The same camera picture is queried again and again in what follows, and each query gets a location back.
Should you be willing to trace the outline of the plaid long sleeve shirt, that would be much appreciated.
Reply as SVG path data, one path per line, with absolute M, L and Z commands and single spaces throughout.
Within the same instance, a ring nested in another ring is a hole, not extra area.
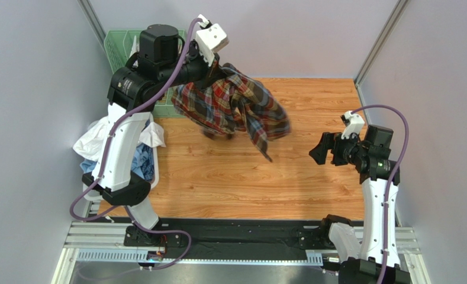
M 196 83 L 179 85 L 168 95 L 176 113 L 189 118 L 212 136 L 248 134 L 268 160 L 268 143 L 291 133 L 289 116 L 270 90 L 231 63 L 220 66 L 225 78 L 199 89 Z

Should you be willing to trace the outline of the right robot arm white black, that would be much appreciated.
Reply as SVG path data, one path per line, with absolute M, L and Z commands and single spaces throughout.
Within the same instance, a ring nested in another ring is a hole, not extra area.
M 353 227 L 335 222 L 328 239 L 341 260 L 339 283 L 411 283 L 403 271 L 396 244 L 395 201 L 400 183 L 397 163 L 389 159 L 394 132 L 370 125 L 365 137 L 356 133 L 324 132 L 309 152 L 317 164 L 325 164 L 327 153 L 335 166 L 354 165 L 359 174 L 365 204 L 363 237 L 353 236 Z

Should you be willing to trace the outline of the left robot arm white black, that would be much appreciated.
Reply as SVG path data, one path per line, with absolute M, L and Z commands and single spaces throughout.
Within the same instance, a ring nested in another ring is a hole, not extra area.
M 214 60 L 228 44 L 218 24 L 195 19 L 186 38 L 170 25 L 154 24 L 140 33 L 139 50 L 112 76 L 108 90 L 109 132 L 101 157 L 83 176 L 88 190 L 99 191 L 112 206 L 124 206 L 136 226 L 151 230 L 159 222 L 149 200 L 150 183 L 131 171 L 133 156 L 156 102 L 174 86 L 208 85 Z

